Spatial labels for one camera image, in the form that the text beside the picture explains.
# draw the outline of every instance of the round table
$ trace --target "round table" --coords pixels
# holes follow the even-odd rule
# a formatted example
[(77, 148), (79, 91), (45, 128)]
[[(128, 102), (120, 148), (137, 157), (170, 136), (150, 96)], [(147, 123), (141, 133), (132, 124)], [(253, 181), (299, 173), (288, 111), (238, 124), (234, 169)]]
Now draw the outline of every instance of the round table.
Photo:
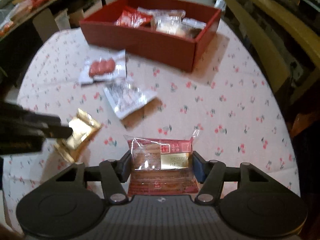
[[(119, 159), (128, 150), (124, 135), (184, 139), (198, 127), (201, 133), (194, 149), (206, 160), (234, 167), (250, 162), (300, 194), (294, 152), (276, 100), (252, 57), (222, 20), (193, 73), (128, 54), (127, 74), (137, 85), (157, 91), (158, 99), (123, 121), (109, 105), (103, 83), (77, 83), (86, 60), (115, 52), (89, 46), (81, 29), (54, 34), (30, 64), (18, 104), (57, 114), (63, 123), (80, 108), (103, 123), (79, 159), (86, 166)], [(17, 231), (21, 231), (15, 216), (18, 201), (69, 165), (54, 153), (53, 143), (47, 140), (40, 154), (4, 159), (4, 202)], [(102, 197), (98, 183), (89, 188)], [(222, 195), (234, 189), (236, 183), (225, 183)]]

